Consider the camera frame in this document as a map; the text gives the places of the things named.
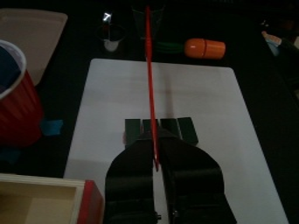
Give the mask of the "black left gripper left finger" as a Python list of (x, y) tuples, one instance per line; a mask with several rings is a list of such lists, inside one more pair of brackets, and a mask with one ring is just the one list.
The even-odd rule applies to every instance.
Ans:
[(145, 133), (114, 159), (106, 176), (103, 224), (157, 224), (154, 146)]

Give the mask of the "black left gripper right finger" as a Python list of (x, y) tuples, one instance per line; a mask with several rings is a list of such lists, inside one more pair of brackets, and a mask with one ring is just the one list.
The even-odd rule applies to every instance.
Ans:
[(159, 129), (159, 156), (170, 224), (238, 224), (211, 155)]

